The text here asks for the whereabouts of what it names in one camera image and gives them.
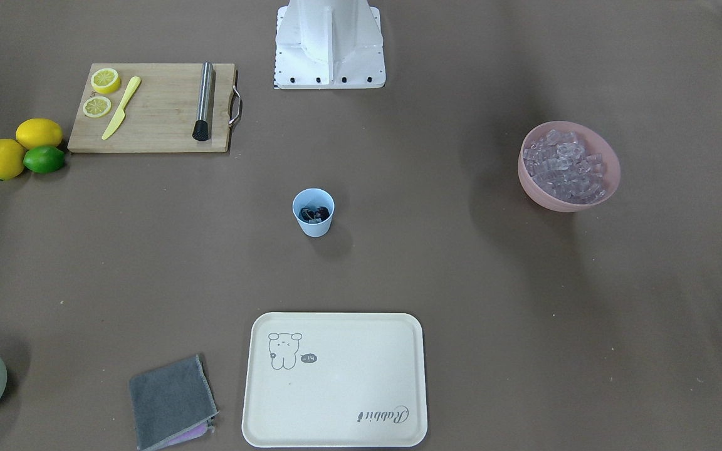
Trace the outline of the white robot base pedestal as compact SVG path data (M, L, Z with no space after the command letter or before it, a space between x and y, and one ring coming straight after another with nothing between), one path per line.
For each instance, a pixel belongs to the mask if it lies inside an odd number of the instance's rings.
M273 88L383 88L380 11L367 1L290 1L276 14Z

